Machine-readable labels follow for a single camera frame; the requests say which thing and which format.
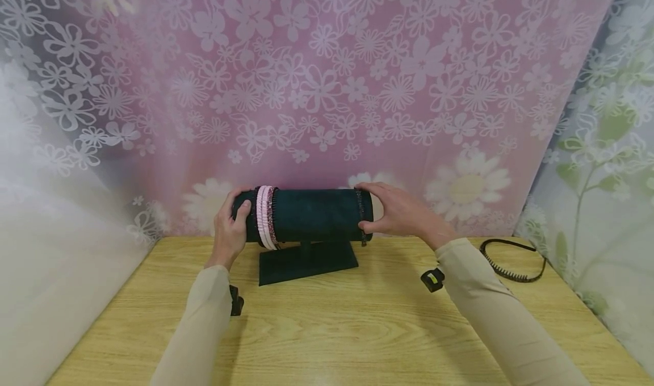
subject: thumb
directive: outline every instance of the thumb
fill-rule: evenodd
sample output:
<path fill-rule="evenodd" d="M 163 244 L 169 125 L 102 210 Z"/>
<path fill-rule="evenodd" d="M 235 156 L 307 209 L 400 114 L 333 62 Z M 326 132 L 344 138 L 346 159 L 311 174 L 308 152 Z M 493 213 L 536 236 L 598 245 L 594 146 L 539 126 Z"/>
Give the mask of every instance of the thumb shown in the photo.
<path fill-rule="evenodd" d="M 383 232 L 382 220 L 378 221 L 360 221 L 358 224 L 359 228 L 363 230 L 366 234 L 370 233 L 381 233 Z"/>
<path fill-rule="evenodd" d="M 249 200 L 242 202 L 242 205 L 236 211 L 236 222 L 245 224 L 245 218 L 250 213 L 250 206 L 252 203 Z"/>

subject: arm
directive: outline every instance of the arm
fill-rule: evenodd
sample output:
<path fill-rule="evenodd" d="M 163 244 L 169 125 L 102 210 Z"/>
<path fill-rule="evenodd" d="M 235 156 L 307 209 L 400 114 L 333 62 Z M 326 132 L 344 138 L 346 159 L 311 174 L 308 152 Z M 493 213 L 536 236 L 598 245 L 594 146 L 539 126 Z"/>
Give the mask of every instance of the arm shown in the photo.
<path fill-rule="evenodd" d="M 213 266 L 202 270 L 150 385 L 210 385 L 216 346 L 227 330 L 231 311 L 227 269 Z"/>
<path fill-rule="evenodd" d="M 188 293 L 184 316 L 152 375 L 151 386 L 211 384 L 216 348 L 232 311 L 229 269 L 245 247 L 245 218 L 251 206 L 249 200 L 243 202 L 233 219 L 232 205 L 245 190 L 230 192 L 214 218 L 211 257 Z"/>
<path fill-rule="evenodd" d="M 366 234 L 418 236 L 436 252 L 447 293 L 514 386 L 589 385 L 565 352 L 495 276 L 486 258 L 421 201 L 384 183 L 361 183 L 384 215 L 362 221 Z"/>
<path fill-rule="evenodd" d="M 589 385 L 468 239 L 436 250 L 452 302 L 515 386 Z"/>

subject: floral curtain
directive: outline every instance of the floral curtain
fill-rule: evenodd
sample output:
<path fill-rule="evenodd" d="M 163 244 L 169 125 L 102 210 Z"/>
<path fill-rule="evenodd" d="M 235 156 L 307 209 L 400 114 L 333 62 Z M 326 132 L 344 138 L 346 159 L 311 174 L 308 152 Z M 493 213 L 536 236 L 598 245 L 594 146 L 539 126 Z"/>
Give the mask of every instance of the floral curtain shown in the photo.
<path fill-rule="evenodd" d="M 654 0 L 614 0 L 517 234 L 654 376 Z"/>
<path fill-rule="evenodd" d="M 32 326 L 2 326 L 2 368 L 49 326 L 65 342 L 23 374 L 47 377 L 157 237 L 210 234 L 236 185 L 385 181 L 462 234 L 509 234 L 610 2 L 0 0 L 3 257 L 23 257 L 0 276 L 60 254 L 20 294 L 82 308 L 115 268 L 75 318 L 3 294 L 1 319 Z"/>

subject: beige sleeve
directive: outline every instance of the beige sleeve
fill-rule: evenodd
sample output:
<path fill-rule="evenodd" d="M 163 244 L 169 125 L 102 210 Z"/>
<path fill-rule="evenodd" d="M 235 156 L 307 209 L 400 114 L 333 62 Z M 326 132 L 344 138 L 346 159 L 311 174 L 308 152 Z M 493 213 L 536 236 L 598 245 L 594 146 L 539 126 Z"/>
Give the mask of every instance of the beige sleeve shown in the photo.
<path fill-rule="evenodd" d="M 590 385 L 468 239 L 436 251 L 447 293 L 513 386 Z"/>
<path fill-rule="evenodd" d="M 202 270 L 191 287 L 184 316 L 150 385 L 210 385 L 216 349 L 227 330 L 231 311 L 227 269 L 213 266 Z"/>

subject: light wood grain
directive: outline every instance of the light wood grain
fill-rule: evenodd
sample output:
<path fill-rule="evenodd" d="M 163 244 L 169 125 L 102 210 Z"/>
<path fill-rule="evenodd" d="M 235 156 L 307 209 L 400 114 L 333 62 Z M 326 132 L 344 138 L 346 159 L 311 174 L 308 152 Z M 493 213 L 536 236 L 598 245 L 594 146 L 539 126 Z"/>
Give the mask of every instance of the light wood grain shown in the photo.
<path fill-rule="evenodd" d="M 248 245 L 232 268 L 245 310 L 220 344 L 215 384 L 506 384 L 446 291 L 420 282 L 435 266 L 422 241 L 354 247 L 356 269 L 258 287 L 259 249 Z M 160 241 L 48 384 L 146 385 L 210 251 L 210 237 Z M 489 253 L 510 270 L 539 270 L 537 254 Z M 550 266 L 536 283 L 504 282 L 593 385 L 654 384 Z"/>

